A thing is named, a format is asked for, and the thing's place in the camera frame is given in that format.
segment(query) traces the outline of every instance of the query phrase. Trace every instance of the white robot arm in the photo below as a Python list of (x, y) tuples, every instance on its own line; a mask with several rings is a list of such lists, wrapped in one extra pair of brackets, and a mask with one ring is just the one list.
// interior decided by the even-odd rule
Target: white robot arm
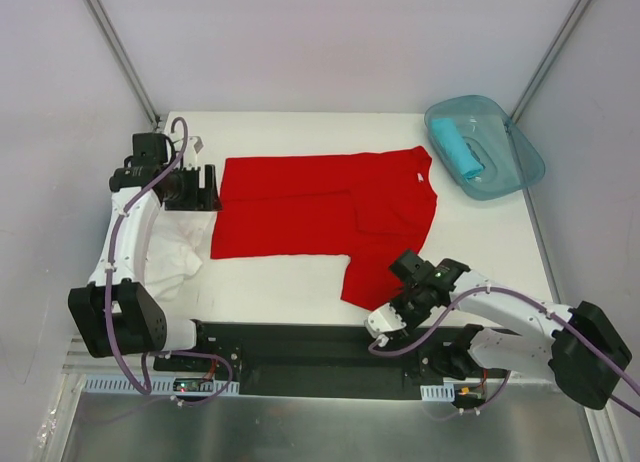
[(429, 366), (443, 376), (464, 379), (479, 368), (514, 370), (554, 382), (578, 403), (601, 409), (620, 377), (561, 322), (576, 328), (620, 369), (631, 361), (631, 352), (611, 322), (588, 302), (573, 308), (532, 299), (540, 304), (536, 308), (511, 295), (517, 292), (464, 264), (445, 259), (434, 267), (411, 251), (391, 270), (404, 282), (403, 293), (365, 321), (379, 347), (405, 339), (434, 307), (447, 307), (453, 301), (457, 310), (491, 320), (509, 331), (467, 325), (456, 341), (441, 344), (428, 358)]
[[(192, 139), (186, 142), (201, 147), (199, 138)], [(111, 221), (100, 260), (88, 285), (72, 289), (68, 299), (71, 314), (94, 357), (113, 355), (104, 310), (107, 285), (111, 287), (113, 328), (122, 355), (191, 349), (197, 343), (197, 322), (165, 316), (144, 287), (149, 238), (160, 210), (221, 209), (214, 166), (204, 166), (203, 188), (199, 168), (169, 170), (170, 165), (177, 165), (174, 143), (164, 134), (134, 134), (133, 155), (109, 180)], [(170, 159), (167, 144), (171, 147)], [(164, 171), (166, 175), (158, 177)], [(153, 181), (152, 190), (140, 196)]]

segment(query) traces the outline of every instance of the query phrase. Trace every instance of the white wall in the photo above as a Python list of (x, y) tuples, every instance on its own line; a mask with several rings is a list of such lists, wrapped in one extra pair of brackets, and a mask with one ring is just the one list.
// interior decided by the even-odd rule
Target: white wall
[(27, 456), (108, 222), (148, 129), (82, 0), (0, 0), (0, 460)]
[[(640, 0), (596, 0), (525, 112), (547, 163), (533, 197), (564, 301), (599, 304), (640, 379)], [(618, 394), (640, 407), (626, 388)], [(640, 420), (619, 411), (631, 460)]]
[(161, 113), (510, 111), (574, 1), (103, 0)]

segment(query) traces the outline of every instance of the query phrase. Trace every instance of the white table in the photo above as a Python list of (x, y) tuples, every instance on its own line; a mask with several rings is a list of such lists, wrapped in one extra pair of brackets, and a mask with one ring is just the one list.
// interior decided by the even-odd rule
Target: white table
[[(423, 145), (433, 157), (429, 181), (438, 206), (420, 255), (434, 264), (456, 259), (505, 285), (551, 299), (522, 193), (488, 202), (469, 198), (433, 153), (422, 115), (172, 112), (167, 133), (176, 116), (184, 117), (190, 135), (205, 144), (197, 160), (186, 162), (215, 164), (218, 184), (227, 157), (384, 152)], [(197, 251), (203, 267), (176, 301), (163, 304), (167, 313), (211, 322), (362, 325), (367, 311), (340, 300), (347, 256), (210, 260), (215, 215), (201, 220), (205, 237)], [(444, 325), (467, 323), (495, 325), (456, 311)]]

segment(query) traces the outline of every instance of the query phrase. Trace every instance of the rolled towel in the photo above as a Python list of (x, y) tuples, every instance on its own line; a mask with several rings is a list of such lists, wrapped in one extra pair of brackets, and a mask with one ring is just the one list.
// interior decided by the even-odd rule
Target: rolled towel
[(431, 132), (453, 166), (465, 179), (472, 179), (484, 170), (458, 132), (453, 119), (433, 119)]

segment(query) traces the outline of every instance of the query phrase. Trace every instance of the white cloth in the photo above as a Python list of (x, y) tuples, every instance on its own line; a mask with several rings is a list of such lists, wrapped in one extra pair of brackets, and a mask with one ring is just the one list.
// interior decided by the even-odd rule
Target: white cloth
[(145, 289), (156, 302), (171, 302), (185, 279), (202, 266), (196, 247), (202, 241), (211, 214), (160, 210), (151, 229)]

